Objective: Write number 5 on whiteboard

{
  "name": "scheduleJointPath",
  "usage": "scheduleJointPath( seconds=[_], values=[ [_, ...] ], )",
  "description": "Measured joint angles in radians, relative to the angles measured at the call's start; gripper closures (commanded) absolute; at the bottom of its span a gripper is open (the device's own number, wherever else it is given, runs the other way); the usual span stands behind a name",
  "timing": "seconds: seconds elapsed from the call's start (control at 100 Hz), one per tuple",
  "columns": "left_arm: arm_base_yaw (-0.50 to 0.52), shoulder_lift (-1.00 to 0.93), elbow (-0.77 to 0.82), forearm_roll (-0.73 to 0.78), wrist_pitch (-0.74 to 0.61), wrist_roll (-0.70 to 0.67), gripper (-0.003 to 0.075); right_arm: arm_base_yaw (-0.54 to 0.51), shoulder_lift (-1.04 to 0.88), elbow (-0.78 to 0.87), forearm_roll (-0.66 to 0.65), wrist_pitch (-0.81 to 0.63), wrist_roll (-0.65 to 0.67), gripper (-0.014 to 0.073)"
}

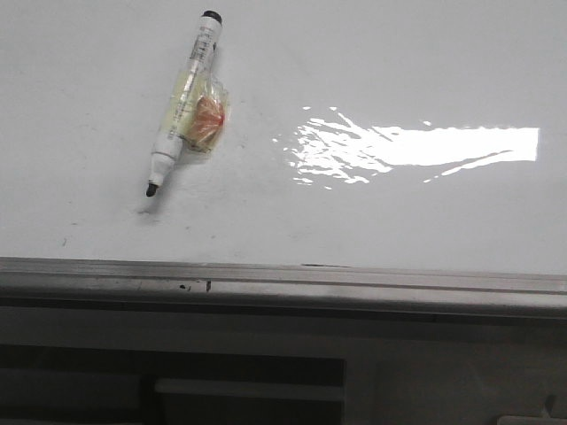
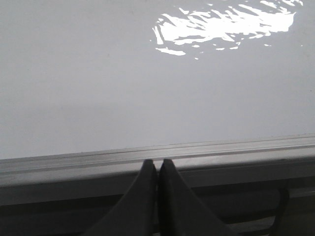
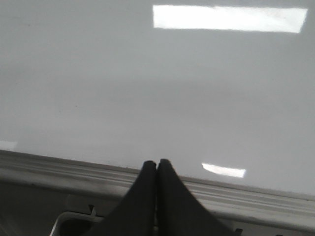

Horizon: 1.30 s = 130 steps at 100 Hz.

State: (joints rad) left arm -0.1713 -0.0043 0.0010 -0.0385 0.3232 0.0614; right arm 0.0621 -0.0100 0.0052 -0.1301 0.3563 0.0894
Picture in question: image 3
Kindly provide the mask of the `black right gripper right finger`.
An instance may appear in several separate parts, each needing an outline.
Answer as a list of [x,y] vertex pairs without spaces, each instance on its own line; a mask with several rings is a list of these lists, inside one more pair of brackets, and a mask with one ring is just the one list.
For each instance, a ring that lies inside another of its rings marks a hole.
[[190,193],[167,159],[157,169],[157,221],[160,236],[235,236]]

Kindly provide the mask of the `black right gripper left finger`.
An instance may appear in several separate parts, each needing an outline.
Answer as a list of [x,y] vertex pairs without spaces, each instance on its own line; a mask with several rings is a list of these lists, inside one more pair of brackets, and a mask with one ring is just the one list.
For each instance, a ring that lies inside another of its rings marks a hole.
[[86,236],[151,236],[156,207],[156,163],[146,161],[132,187],[114,210]]

